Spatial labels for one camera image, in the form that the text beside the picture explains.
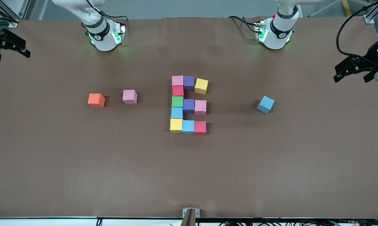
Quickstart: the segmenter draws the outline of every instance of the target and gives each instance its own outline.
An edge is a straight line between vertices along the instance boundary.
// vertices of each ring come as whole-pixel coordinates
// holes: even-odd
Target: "green led light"
[[[90,33],[88,34],[88,36],[90,37],[90,40],[91,40],[91,44],[94,45],[94,41],[93,41],[93,38],[91,37]]]
[[[292,34],[292,31],[291,32],[289,32],[289,34],[288,34],[288,39],[286,40],[286,42],[289,42],[289,39],[290,39],[290,35]]]
[[[120,35],[119,34],[115,34],[115,33],[112,33],[113,37],[114,37],[114,40],[117,44],[120,43]]]
[[[260,42],[264,42],[265,41],[265,37],[267,37],[267,34],[268,34],[268,30],[265,29],[263,31],[263,33],[260,34]]]

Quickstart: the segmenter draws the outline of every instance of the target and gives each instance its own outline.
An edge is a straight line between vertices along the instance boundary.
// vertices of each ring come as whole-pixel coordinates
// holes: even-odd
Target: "block arrangement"
[[[172,76],[171,133],[207,134],[206,121],[184,120],[183,117],[185,114],[201,116],[207,114],[207,100],[185,99],[184,92],[194,91],[205,95],[208,83],[208,80],[200,78],[196,80],[194,76]]]
[[[90,93],[87,104],[89,104],[90,107],[104,107],[105,97],[100,93]]]
[[[134,89],[126,89],[123,91],[123,102],[127,105],[137,104],[137,93]]]
[[[259,106],[257,106],[257,109],[267,114],[271,110],[274,102],[275,101],[273,99],[264,96],[263,99],[260,101]]]

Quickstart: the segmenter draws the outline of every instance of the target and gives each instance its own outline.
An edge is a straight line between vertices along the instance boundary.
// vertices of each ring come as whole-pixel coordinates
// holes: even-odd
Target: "yellow cube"
[[[171,133],[182,133],[183,119],[171,119]]]
[[[194,92],[200,94],[206,94],[207,86],[209,85],[209,81],[205,79],[198,78],[196,80],[196,85],[194,86]]]

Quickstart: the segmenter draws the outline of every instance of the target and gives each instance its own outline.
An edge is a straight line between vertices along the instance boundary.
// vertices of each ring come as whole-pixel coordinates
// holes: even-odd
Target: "green cube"
[[[173,96],[172,107],[183,107],[183,96]]]

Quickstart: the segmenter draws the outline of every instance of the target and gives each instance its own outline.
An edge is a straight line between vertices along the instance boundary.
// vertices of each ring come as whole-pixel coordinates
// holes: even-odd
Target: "yellow tape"
[[[349,8],[348,0],[343,0],[342,1],[343,7],[345,8],[345,13],[347,17],[352,16],[351,9]]]

